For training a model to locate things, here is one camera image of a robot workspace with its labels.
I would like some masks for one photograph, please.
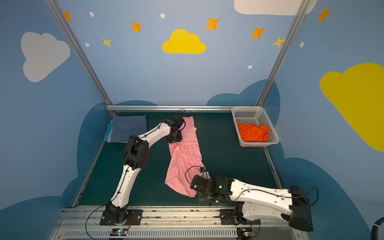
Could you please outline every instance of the white plastic basket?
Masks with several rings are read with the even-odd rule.
[[[273,128],[271,120],[269,120],[268,115],[266,114],[263,107],[260,106],[236,106],[232,107],[232,116],[233,122],[235,123],[235,128],[237,132],[237,137],[239,139],[240,146],[242,147],[267,147],[271,144],[278,144],[279,138],[277,137],[276,131]],[[239,128],[237,123],[243,124],[253,124],[258,127],[265,125],[269,129],[269,136],[267,142],[244,142],[239,133]]]

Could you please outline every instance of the black mounting plate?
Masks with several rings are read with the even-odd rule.
[[[101,217],[100,225],[101,226],[129,226],[130,224],[131,226],[140,225],[141,215],[143,214],[142,209],[128,209],[126,210],[126,212],[127,212],[127,220],[122,225],[116,225],[115,224],[116,221],[113,218],[108,216]]]
[[[220,209],[220,215],[219,215],[221,225],[248,225],[251,224],[251,221],[248,221],[247,219],[240,217],[239,219],[235,218],[233,214],[233,209]]]

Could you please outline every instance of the metal pole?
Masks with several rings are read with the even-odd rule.
[[[269,90],[272,87],[273,81],[275,80],[277,73],[279,72],[279,69],[281,65],[284,62],[284,59],[289,51],[290,46],[292,45],[293,40],[295,39],[295,36],[297,32],[299,31],[299,28],[301,26],[301,23],[304,20],[305,12],[307,9],[307,6],[311,0],[303,0],[300,4],[299,9],[297,10],[297,13],[295,15],[295,18],[293,19],[293,22],[288,30],[287,36],[285,37],[285,41],[283,42],[283,46],[281,47],[279,54],[277,55],[276,61],[273,64],[271,73],[269,74],[267,81],[264,84],[263,90],[260,93],[259,98],[257,99],[256,106],[262,106],[264,103],[264,100],[269,92]]]
[[[109,111],[220,111],[230,112],[232,106],[168,106],[168,105],[107,105]]]
[[[71,43],[74,51],[76,52],[77,56],[79,57],[81,63],[83,64],[85,70],[87,71],[89,77],[91,78],[93,84],[96,86],[96,89],[99,91],[102,99],[104,100],[106,105],[112,105],[112,101],[109,98],[106,90],[104,89],[99,77],[97,76],[95,70],[93,69],[90,61],[88,60],[85,52],[83,51],[79,40],[77,39],[74,31],[72,30],[71,26],[69,25],[67,19],[65,18],[63,11],[57,2],[57,0],[45,0],[47,3],[49,9],[51,10],[53,16],[55,17],[56,21],[59,23],[59,26],[63,30],[65,36],[68,38],[68,41]]]

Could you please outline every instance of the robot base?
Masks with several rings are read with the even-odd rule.
[[[118,224],[116,220],[114,220],[112,217],[110,217],[108,214],[103,214],[100,220],[101,226],[135,226],[140,225],[141,222],[141,215],[143,213],[143,210],[141,209],[129,209],[126,210],[127,213],[127,219],[123,222],[123,224]]]

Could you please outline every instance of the orange wire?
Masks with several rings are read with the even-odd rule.
[[[131,220],[131,222],[129,223],[129,227],[128,227],[128,230],[127,230],[127,234],[128,234],[128,231],[129,231],[129,228],[131,227],[131,224],[132,224],[132,218],[130,216],[128,216],[129,219]]]

